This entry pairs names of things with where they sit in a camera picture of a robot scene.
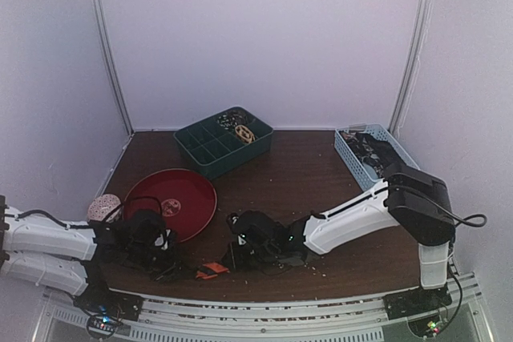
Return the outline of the orange navy striped tie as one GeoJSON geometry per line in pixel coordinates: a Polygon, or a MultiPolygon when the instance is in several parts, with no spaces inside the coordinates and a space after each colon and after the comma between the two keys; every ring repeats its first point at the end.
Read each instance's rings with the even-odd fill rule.
{"type": "Polygon", "coordinates": [[[218,275],[229,273],[230,270],[222,264],[211,262],[202,264],[196,269],[196,280],[210,280],[216,278],[218,275]]]}

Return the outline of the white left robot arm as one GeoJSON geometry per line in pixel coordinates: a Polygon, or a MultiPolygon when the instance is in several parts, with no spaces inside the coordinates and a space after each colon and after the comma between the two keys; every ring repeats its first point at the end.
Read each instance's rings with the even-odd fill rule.
{"type": "Polygon", "coordinates": [[[156,208],[122,217],[128,202],[106,194],[89,206],[84,221],[57,219],[42,209],[20,211],[1,202],[1,274],[83,297],[98,313],[115,306],[103,264],[117,264],[165,280],[179,267],[176,234],[164,221],[157,198],[139,201],[156,208]]]}

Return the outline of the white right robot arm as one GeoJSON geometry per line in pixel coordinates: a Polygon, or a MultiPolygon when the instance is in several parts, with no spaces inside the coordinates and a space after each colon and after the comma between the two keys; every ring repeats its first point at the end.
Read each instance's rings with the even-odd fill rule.
{"type": "Polygon", "coordinates": [[[382,179],[359,196],[288,225],[262,211],[232,213],[227,224],[236,239],[222,262],[233,271],[302,266],[345,243],[400,226],[418,243],[420,287],[410,302],[422,312],[442,297],[455,238],[446,183],[403,163],[387,167],[382,179]]]}

